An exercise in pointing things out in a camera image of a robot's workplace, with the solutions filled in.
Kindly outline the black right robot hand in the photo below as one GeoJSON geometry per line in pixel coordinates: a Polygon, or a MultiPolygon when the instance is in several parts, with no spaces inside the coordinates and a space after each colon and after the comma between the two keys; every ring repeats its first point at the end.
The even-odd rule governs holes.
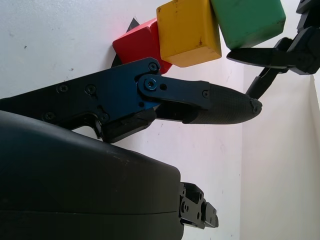
{"type": "Polygon", "coordinates": [[[179,170],[115,143],[156,119],[230,125],[262,104],[206,81],[164,77],[148,57],[0,101],[3,240],[180,240],[217,228],[179,170]]]}

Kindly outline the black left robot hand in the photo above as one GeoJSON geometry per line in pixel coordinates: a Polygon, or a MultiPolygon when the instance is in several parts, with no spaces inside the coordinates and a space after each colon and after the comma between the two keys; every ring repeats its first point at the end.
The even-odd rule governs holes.
{"type": "Polygon", "coordinates": [[[278,74],[291,70],[299,75],[313,75],[320,68],[320,1],[301,0],[300,14],[294,39],[282,38],[273,48],[238,48],[231,50],[229,60],[263,67],[246,94],[259,99],[278,74]]]}

